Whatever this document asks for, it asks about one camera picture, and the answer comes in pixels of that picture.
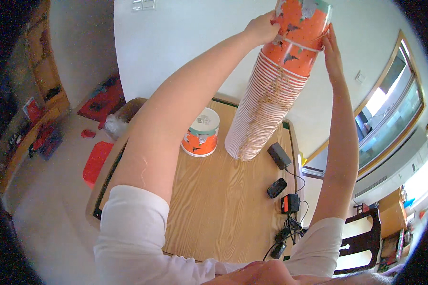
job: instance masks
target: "person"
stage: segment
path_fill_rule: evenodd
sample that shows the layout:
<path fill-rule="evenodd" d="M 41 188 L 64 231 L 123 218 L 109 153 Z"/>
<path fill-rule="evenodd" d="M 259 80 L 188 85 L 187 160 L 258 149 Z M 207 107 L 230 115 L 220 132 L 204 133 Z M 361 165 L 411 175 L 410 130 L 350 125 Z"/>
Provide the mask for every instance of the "person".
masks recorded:
<path fill-rule="evenodd" d="M 162 253 L 179 145 L 194 119 L 244 56 L 271 42 L 279 30 L 274 11 L 174 72 L 131 121 L 130 137 L 110 183 L 94 247 L 106 284 L 388 284 L 387 277 L 359 274 L 332 279 L 342 227 L 358 172 L 358 139 L 333 25 L 323 37 L 333 87 L 333 111 L 325 178 L 307 233 L 287 261 L 228 264 Z M 162 128 L 171 121 L 172 128 Z"/>

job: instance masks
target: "white sleeve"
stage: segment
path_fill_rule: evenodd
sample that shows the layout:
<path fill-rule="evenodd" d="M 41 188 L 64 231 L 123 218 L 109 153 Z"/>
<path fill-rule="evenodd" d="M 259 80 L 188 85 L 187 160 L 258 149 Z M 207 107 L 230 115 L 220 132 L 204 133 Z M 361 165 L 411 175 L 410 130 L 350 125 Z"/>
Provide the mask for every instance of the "white sleeve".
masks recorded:
<path fill-rule="evenodd" d="M 344 220 L 326 218 L 312 225 L 284 261 L 292 275 L 332 277 L 342 244 Z"/>
<path fill-rule="evenodd" d="M 161 197 L 133 186 L 111 189 L 94 246 L 104 284 L 200 284 L 229 271 L 220 262 L 168 256 L 165 244 L 169 206 Z"/>

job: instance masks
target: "wall socket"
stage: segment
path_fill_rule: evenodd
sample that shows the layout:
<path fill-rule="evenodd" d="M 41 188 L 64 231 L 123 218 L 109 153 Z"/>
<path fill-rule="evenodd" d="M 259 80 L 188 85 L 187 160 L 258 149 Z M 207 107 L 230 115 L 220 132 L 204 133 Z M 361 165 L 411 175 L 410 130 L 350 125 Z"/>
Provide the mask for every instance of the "wall socket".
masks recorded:
<path fill-rule="evenodd" d="M 132 0 L 131 10 L 134 12 L 142 10 L 155 10 L 156 0 Z"/>
<path fill-rule="evenodd" d="M 361 70 L 359 70 L 357 75 L 355 76 L 355 81 L 360 84 L 363 84 L 363 82 L 365 82 L 365 79 L 366 77 L 363 74 L 361 74 Z"/>

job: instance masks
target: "chair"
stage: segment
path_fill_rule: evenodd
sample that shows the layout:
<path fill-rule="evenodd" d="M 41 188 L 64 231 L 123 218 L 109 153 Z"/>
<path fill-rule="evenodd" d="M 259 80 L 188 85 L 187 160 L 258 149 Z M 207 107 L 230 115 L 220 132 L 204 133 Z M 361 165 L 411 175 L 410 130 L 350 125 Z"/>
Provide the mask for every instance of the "chair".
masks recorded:
<path fill-rule="evenodd" d="M 381 247 L 381 221 L 379 219 L 379 210 L 377 208 L 372 208 L 369 211 L 357 214 L 353 217 L 348 218 L 345 223 L 351 223 L 367 216 L 372 217 L 372 228 L 370 231 L 353 236 L 344 238 L 342 240 L 341 247 L 349 245 L 349 248 L 342 248 L 339 250 L 339 256 L 346 256 L 350 254 L 356 254 L 366 250 L 370 250 L 372 253 L 371 261 L 367 265 L 358 266 L 349 269 L 336 270 L 335 275 L 338 274 L 348 274 L 357 271 L 364 271 L 371 269 L 376 266 L 377 256 L 379 255 Z"/>

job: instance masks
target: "wooden table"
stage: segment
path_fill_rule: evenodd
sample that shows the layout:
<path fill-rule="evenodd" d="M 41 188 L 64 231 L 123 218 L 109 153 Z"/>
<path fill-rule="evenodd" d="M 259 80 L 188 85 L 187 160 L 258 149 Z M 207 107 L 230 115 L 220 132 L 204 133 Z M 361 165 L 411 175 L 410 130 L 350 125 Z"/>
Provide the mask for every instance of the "wooden table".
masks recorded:
<path fill-rule="evenodd" d="M 280 214 L 280 197 L 294 193 L 297 182 L 279 170 L 267 149 L 279 142 L 289 157 L 297 161 L 296 142 L 291 142 L 290 130 L 281 124 L 255 159 L 237 161 L 224 146 L 236 107 L 215 101 L 208 107 L 220 116 L 217 149 L 204 158 L 191 157 L 180 149 L 162 250 L 199 261 L 208 258 L 232 263 L 262 260 L 286 218 Z M 97 228 L 101 210 L 109 198 L 108 177 L 114 172 L 127 137 L 124 135 L 114 145 L 86 209 L 88 220 Z M 300 174 L 295 164 L 289 170 Z M 288 182 L 287 188 L 278 198 L 268 198 L 266 190 L 280 177 Z M 284 254 L 289 255 L 290 249 L 291 241 Z"/>

